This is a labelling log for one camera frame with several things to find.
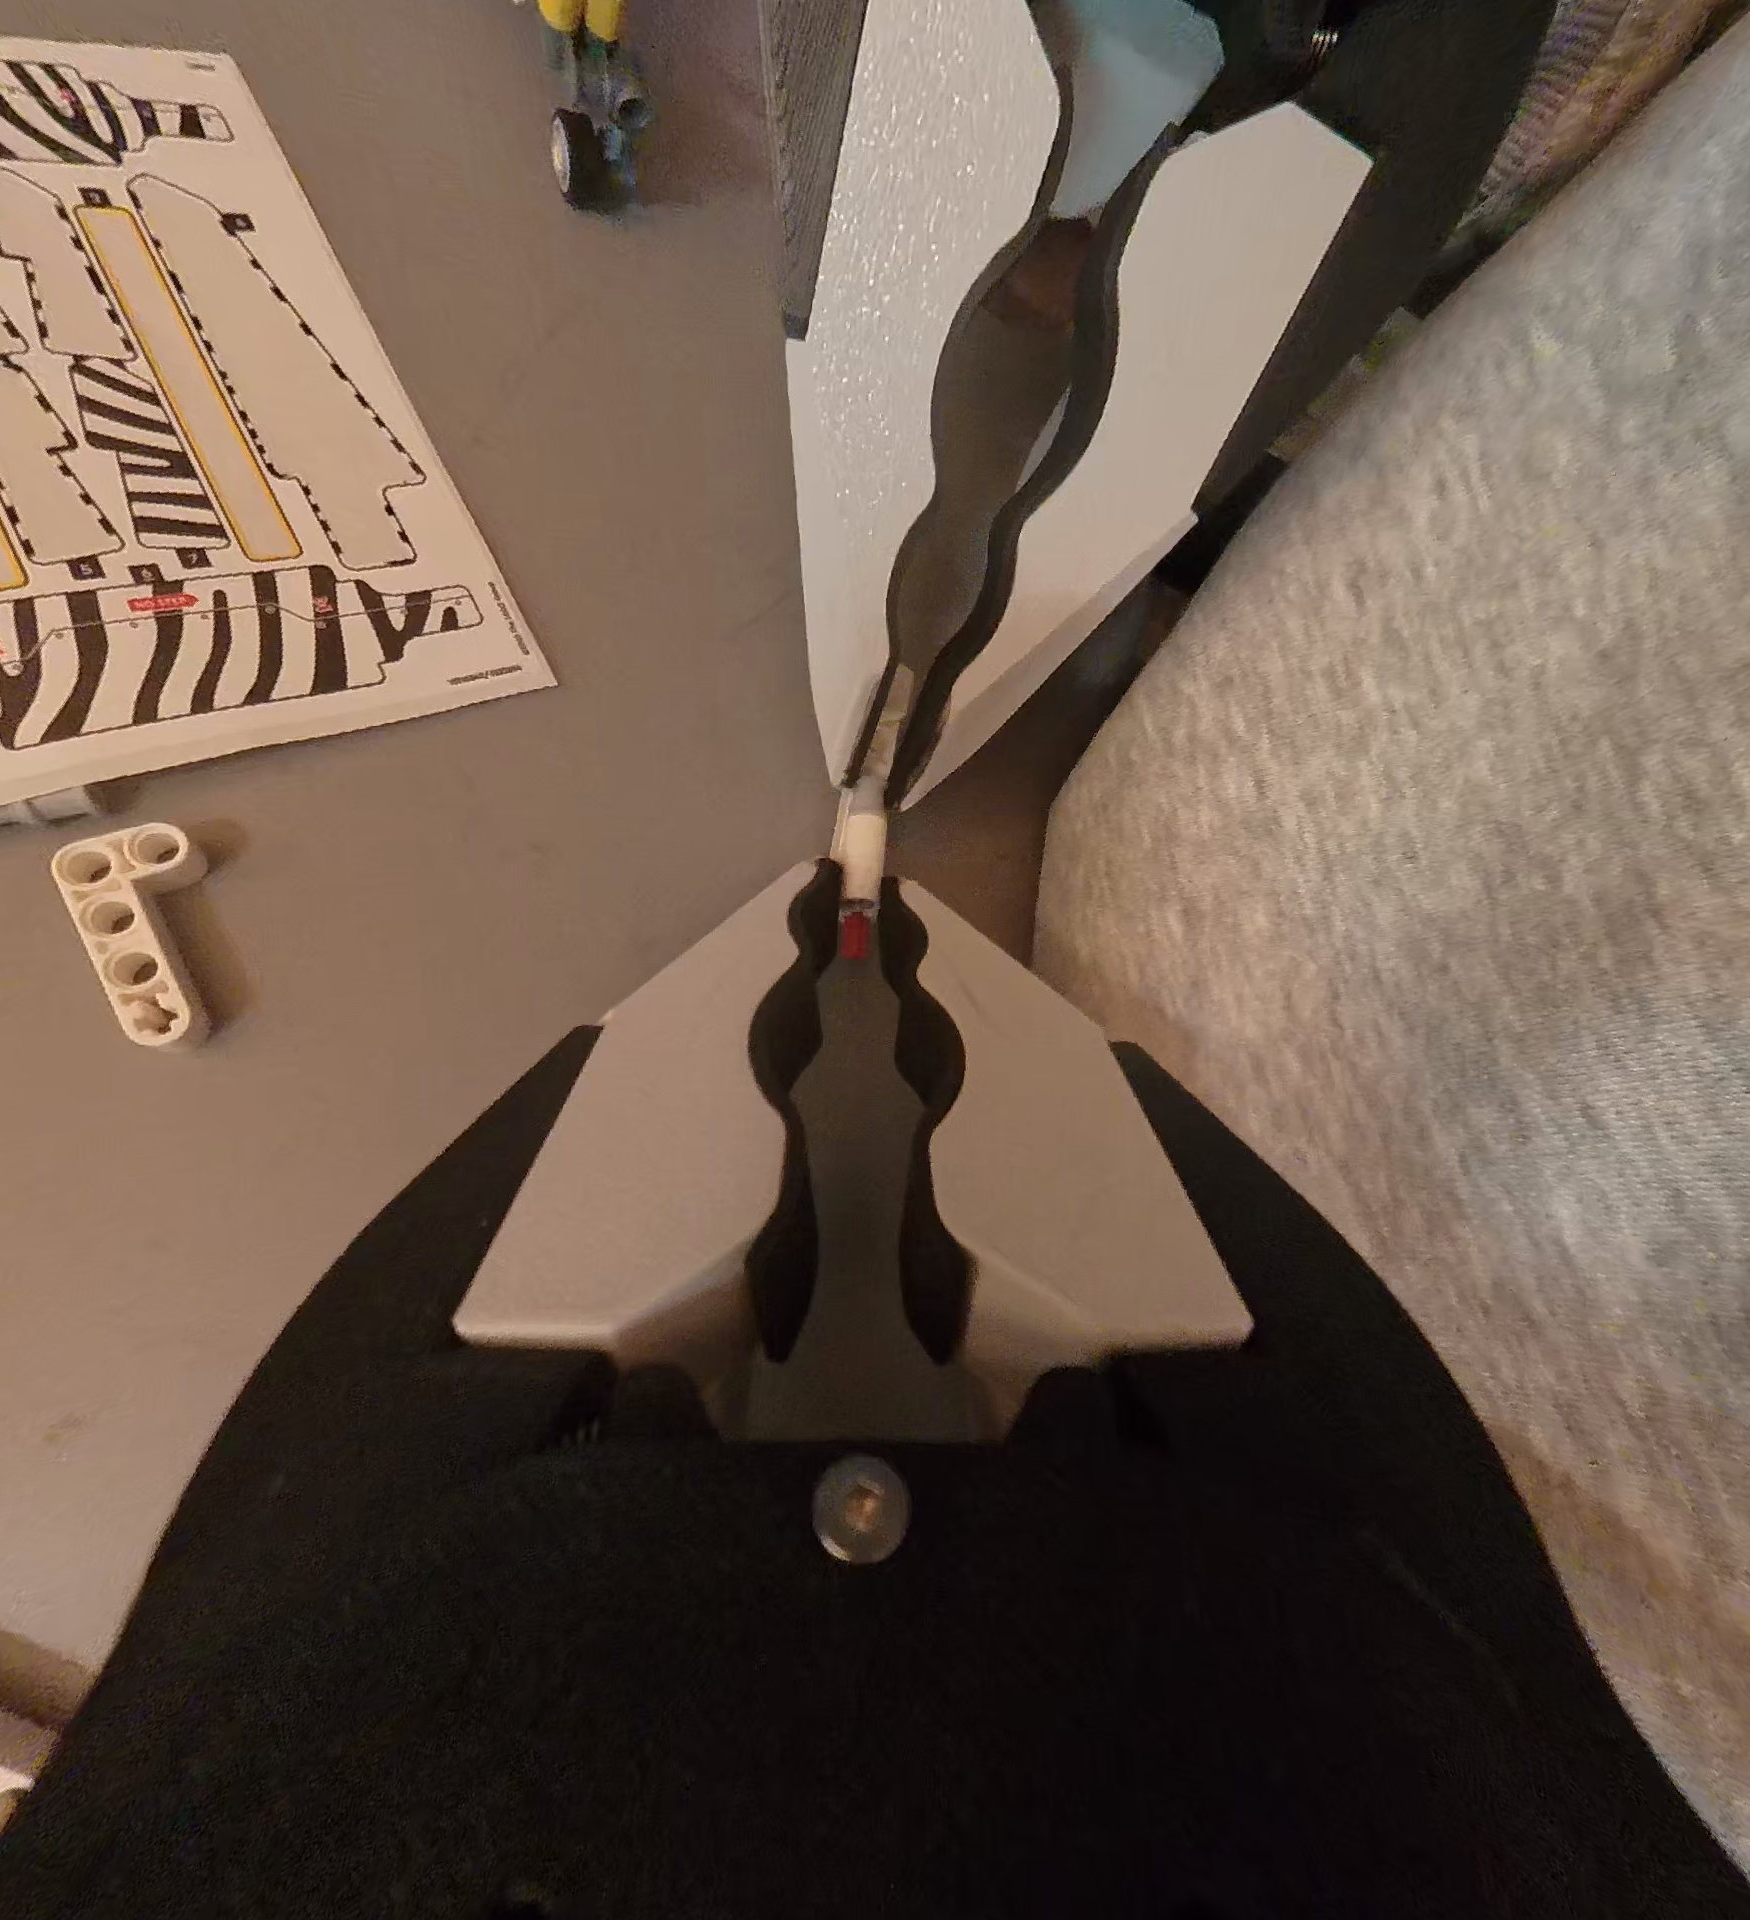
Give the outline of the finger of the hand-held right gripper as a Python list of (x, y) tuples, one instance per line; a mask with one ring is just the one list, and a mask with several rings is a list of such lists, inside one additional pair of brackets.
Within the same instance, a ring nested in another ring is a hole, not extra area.
[(1223, 68), (1214, 4), (865, 4), (806, 317), (787, 341), (814, 720), (853, 786), (901, 677), (910, 588), (963, 492), (952, 342), (1065, 182), (1077, 78), (1106, 171)]
[(1172, 144), (1112, 195), (1077, 363), (993, 518), (969, 616), (895, 749), (886, 802), (963, 767), (1194, 526), (1195, 499), (1333, 247), (1371, 157), (1299, 105)]

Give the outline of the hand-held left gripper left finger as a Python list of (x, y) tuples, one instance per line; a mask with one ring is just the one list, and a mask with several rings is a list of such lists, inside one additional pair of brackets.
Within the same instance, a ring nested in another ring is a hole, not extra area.
[(816, 1273), (793, 1091), (820, 1045), (837, 864), (794, 865), (592, 1033), (455, 1332), (617, 1363), (791, 1357)]

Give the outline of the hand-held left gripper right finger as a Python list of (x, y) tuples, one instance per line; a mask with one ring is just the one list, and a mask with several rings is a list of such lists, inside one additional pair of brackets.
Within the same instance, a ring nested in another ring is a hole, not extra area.
[(952, 907), (886, 882), (895, 1068), (922, 1105), (896, 1281), (984, 1428), (1039, 1379), (1236, 1350), (1250, 1309), (1104, 1033)]

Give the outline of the yellow black lego model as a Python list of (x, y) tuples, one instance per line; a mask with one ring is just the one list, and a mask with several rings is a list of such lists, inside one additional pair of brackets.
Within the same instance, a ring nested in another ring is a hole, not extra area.
[(603, 214), (629, 204), (651, 121), (622, 2), (534, 2), (550, 78), (550, 166), (562, 199)]

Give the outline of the white lego L-beam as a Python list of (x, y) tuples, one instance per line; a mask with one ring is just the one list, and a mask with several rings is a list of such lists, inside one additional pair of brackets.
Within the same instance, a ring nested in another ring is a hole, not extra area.
[(112, 1021), (143, 1051), (186, 1051), (213, 1035), (166, 913), (208, 869), (191, 835), (167, 823), (77, 838), (49, 864)]

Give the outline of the zebra sticker sheet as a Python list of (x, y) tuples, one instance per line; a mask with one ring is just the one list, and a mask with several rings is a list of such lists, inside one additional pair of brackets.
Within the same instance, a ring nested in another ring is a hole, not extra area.
[(0, 812), (555, 683), (238, 65), (0, 37)]

